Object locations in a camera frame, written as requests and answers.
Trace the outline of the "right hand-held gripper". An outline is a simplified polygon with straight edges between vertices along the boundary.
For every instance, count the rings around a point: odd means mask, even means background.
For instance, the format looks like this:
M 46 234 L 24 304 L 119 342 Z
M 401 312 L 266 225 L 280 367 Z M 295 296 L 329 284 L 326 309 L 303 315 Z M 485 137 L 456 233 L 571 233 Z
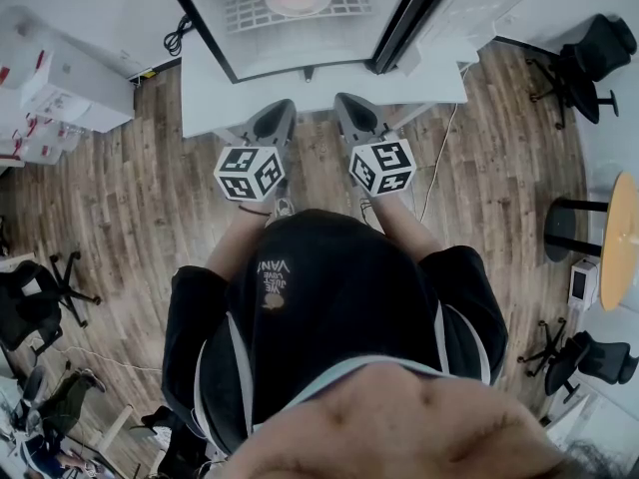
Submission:
M 381 108 L 363 97 L 337 93 L 333 109 L 346 141 L 353 181 L 371 197 L 406 190 L 415 175 L 416 161 L 407 139 L 380 137 L 390 130 Z

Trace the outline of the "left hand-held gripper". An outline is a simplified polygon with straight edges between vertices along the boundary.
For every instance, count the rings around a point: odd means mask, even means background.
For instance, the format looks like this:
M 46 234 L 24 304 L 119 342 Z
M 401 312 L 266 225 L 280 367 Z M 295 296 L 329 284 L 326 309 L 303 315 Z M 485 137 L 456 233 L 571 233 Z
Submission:
M 242 127 L 247 144 L 285 144 L 296 123 L 296 106 L 282 99 L 253 114 Z M 276 147 L 223 147 L 214 176 L 230 201 L 264 201 L 285 177 Z

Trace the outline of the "black oven with door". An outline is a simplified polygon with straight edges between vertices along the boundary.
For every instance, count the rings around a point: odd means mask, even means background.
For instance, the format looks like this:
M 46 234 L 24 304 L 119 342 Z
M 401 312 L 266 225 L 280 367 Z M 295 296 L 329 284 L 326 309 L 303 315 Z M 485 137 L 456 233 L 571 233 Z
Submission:
M 240 83 L 320 66 L 361 63 L 410 72 L 429 53 L 457 63 L 496 34 L 522 0 L 370 0 L 373 13 L 306 19 L 230 34 L 226 0 L 177 0 L 228 78 Z

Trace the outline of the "person's left forearm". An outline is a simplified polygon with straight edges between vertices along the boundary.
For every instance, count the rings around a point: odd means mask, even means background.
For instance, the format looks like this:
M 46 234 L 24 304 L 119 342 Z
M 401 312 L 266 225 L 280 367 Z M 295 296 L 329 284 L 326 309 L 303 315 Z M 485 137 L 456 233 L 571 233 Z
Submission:
M 272 213 L 274 210 L 272 198 L 259 203 L 245 202 L 241 205 L 265 213 Z M 247 214 L 238 207 L 229 227 L 207 260 L 206 268 L 225 281 L 230 281 L 254 252 L 269 219 Z

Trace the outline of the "person's right forearm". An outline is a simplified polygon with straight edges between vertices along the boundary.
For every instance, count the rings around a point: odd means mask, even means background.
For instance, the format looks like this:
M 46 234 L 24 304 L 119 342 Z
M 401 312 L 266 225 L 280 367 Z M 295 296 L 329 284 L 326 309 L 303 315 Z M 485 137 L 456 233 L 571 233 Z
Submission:
M 370 202 L 384 234 L 416 262 L 443 250 L 397 194 L 373 198 Z

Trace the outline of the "white table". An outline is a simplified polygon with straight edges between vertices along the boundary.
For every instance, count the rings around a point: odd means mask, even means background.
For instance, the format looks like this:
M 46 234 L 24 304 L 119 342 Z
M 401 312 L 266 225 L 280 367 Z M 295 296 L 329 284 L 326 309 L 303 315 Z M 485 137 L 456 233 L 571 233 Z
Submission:
M 215 133 L 227 141 L 228 128 L 243 124 L 263 107 L 294 101 L 300 113 L 328 110 L 334 95 L 346 92 L 379 106 L 465 103 L 457 64 L 435 56 L 406 76 L 395 70 L 375 75 L 361 63 L 320 66 L 307 81 L 298 70 L 234 84 L 202 38 L 183 40 L 181 64 L 182 125 L 186 138 Z

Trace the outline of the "person's black printed shirt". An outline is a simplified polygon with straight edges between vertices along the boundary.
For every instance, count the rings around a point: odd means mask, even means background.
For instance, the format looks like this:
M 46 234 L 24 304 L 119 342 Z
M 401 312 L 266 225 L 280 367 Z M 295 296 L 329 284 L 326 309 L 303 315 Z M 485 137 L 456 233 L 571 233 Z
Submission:
M 176 271 L 162 389 L 193 431 L 232 453 L 372 363 L 493 384 L 507 341 L 474 248 L 415 260 L 354 218 L 307 210 L 269 225 L 231 280 Z

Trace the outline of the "large white cardboard box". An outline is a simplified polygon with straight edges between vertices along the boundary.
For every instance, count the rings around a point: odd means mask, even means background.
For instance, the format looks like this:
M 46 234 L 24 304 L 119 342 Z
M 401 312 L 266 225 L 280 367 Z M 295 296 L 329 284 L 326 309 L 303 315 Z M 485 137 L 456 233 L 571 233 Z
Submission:
M 36 116 L 108 133 L 135 117 L 134 85 L 66 41 L 53 38 L 21 89 Z

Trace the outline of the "pile of red-marked white boxes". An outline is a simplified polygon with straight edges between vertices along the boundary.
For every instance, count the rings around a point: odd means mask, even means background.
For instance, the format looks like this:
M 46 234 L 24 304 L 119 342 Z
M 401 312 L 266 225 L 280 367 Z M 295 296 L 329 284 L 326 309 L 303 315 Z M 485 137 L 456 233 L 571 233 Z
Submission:
M 83 128 L 27 114 L 19 126 L 0 125 L 0 167 L 55 165 L 86 135 Z

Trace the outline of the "black office chair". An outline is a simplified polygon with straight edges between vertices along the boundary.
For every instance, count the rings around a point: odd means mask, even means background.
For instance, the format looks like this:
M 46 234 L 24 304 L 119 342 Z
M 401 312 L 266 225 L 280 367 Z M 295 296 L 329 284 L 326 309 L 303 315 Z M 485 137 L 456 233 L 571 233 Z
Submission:
M 598 14 L 584 37 L 577 43 L 564 45 L 548 65 L 534 58 L 525 60 L 527 65 L 536 67 L 551 85 L 544 93 L 531 94 L 529 100 L 536 103 L 550 95 L 556 97 L 560 120 L 555 123 L 555 128 L 559 131 L 566 126 L 565 110 L 568 108 L 576 109 L 593 124 L 599 123 L 603 106 L 611 107 L 618 115 L 615 94 L 610 92 L 607 97 L 600 97 L 595 84 L 628 65 L 638 50 L 639 42 L 625 20 Z
M 12 271 L 0 271 L 0 346 L 15 351 L 27 337 L 38 333 L 42 344 L 31 348 L 34 358 L 38 359 L 63 335 L 63 308 L 71 312 L 80 327 L 88 325 L 74 301 L 79 299 L 99 305 L 102 298 L 72 287 L 71 273 L 80 259 L 81 253 L 74 250 L 63 271 L 58 268 L 60 257 L 57 254 L 49 256 L 50 267 L 27 259 Z
M 169 407 L 143 416 L 128 433 L 136 440 L 152 440 L 164 451 L 144 479 L 215 479 L 217 459 L 210 442 Z
M 597 378 L 610 385 L 624 385 L 633 378 L 639 367 L 639 356 L 631 354 L 628 343 L 599 342 L 587 331 L 567 337 L 567 320 L 559 317 L 557 323 L 559 327 L 552 333 L 550 325 L 545 320 L 539 320 L 538 326 L 544 329 L 544 347 L 530 356 L 517 357 L 520 364 L 537 363 L 535 368 L 526 371 L 527 377 L 536 377 L 540 372 L 545 372 L 546 396 L 553 396 L 564 388 L 568 394 L 563 403 L 568 403 L 580 387 L 570 383 L 570 378 L 575 372 Z

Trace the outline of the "small white screen device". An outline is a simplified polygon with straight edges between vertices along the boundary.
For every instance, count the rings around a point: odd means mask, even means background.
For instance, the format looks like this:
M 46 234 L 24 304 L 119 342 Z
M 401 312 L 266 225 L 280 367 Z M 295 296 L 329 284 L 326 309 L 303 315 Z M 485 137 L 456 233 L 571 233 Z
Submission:
M 582 259 L 571 267 L 568 306 L 584 312 L 594 303 L 598 293 L 599 264 Z

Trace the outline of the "round wooden table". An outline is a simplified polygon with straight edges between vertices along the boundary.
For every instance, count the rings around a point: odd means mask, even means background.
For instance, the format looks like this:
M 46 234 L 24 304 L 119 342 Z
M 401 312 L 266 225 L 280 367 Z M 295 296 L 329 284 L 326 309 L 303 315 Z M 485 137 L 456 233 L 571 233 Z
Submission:
M 606 216 L 602 244 L 576 238 L 578 211 Z M 605 310 L 615 309 L 639 264 L 639 191 L 631 174 L 619 174 L 608 203 L 555 199 L 545 217 L 543 242 L 546 256 L 554 262 L 571 252 L 599 258 L 600 303 Z

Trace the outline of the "cluttered white desk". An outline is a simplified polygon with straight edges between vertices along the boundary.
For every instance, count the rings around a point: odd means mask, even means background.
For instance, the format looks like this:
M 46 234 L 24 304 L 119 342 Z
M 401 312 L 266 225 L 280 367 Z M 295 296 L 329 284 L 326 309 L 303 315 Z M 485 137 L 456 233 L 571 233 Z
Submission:
M 38 425 L 30 418 L 31 411 L 44 400 L 48 390 L 46 371 L 35 368 L 24 382 L 0 377 L 0 436 L 9 440 L 10 457 L 20 456 L 20 446 L 32 436 Z M 154 439 L 153 432 L 131 423 L 134 408 L 128 404 L 108 427 L 93 433 L 84 433 L 80 439 L 69 436 L 61 440 L 61 449 L 70 456 L 78 456 L 102 465 L 101 479 L 141 479 L 155 476 L 166 456 L 166 450 Z M 113 458 L 113 453 L 124 449 L 147 449 L 153 459 L 138 457 L 134 471 L 129 473 Z

